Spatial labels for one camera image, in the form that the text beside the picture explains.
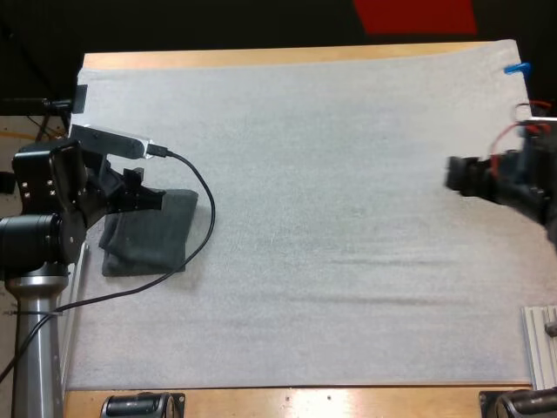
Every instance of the metal pole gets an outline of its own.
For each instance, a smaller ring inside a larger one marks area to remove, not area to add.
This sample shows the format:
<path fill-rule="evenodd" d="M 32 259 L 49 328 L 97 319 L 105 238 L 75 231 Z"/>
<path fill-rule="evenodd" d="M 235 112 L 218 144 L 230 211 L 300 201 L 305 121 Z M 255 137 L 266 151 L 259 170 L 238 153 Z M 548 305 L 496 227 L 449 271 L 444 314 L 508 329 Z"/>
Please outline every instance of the metal pole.
<path fill-rule="evenodd" d="M 17 299 L 16 347 L 56 308 L 57 297 L 68 286 L 67 275 L 28 275 L 5 282 Z M 12 418 L 63 418 L 57 318 L 44 324 L 16 364 L 11 402 Z"/>

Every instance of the gray cloth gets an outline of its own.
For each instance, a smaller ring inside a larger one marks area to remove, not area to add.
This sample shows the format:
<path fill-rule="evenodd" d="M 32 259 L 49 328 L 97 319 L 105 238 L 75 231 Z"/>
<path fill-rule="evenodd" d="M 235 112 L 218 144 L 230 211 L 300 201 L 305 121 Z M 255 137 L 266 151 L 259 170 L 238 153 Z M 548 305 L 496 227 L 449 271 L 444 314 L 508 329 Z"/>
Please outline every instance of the gray cloth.
<path fill-rule="evenodd" d="M 197 202 L 196 192 L 168 190 L 160 211 L 107 215 L 98 242 L 104 249 L 103 275 L 136 276 L 174 270 L 185 259 L 185 242 Z"/>
<path fill-rule="evenodd" d="M 527 100 L 522 75 L 503 73 L 519 61 L 506 41 L 377 61 L 81 71 L 76 122 L 183 154 L 218 218 L 175 280 L 82 310 L 70 388 L 527 381 L 520 308 L 555 302 L 554 250 L 531 220 L 443 187 L 446 158 L 486 154 Z M 191 251 L 209 222 L 202 189 L 168 158 L 143 167 L 149 186 L 199 192 Z M 102 258 L 85 296 L 142 282 L 103 280 Z"/>

